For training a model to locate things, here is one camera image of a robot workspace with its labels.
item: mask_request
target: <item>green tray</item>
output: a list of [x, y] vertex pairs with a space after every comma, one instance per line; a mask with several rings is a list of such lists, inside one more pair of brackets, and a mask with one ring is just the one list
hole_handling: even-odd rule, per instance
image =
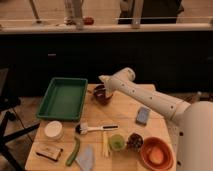
[[87, 84], [87, 79], [53, 78], [36, 114], [37, 118], [79, 121]]

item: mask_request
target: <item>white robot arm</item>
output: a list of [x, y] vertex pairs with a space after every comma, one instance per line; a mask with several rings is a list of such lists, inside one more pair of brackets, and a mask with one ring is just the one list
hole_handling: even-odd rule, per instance
[[177, 171], [213, 170], [213, 103], [189, 104], [157, 91], [143, 89], [132, 82], [135, 73], [131, 68], [99, 78], [107, 93], [121, 91], [180, 126]]

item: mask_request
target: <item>brown bowl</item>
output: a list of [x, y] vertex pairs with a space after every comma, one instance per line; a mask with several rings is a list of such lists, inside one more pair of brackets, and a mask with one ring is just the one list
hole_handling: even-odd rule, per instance
[[112, 97], [112, 94], [109, 97], [106, 97], [106, 89], [103, 84], [100, 84], [94, 88], [93, 96], [102, 105], [106, 105], [109, 103], [109, 101]]
[[145, 166], [153, 171], [169, 170], [174, 162], [168, 145], [157, 137], [144, 140], [140, 155]]

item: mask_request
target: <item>green vegetable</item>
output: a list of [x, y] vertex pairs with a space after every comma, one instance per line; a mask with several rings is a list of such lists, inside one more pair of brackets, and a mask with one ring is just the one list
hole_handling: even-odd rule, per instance
[[74, 162], [78, 152], [79, 152], [79, 149], [80, 149], [80, 139], [75, 137], [75, 148], [73, 150], [73, 152], [70, 154], [70, 156], [68, 157], [67, 161], [66, 161], [66, 166], [71, 166], [71, 164]]

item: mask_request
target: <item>white container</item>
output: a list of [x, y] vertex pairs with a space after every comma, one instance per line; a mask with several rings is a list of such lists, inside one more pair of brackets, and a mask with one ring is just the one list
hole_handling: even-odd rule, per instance
[[53, 140], [58, 140], [63, 135], [63, 127], [59, 121], [51, 121], [44, 128], [45, 135]]

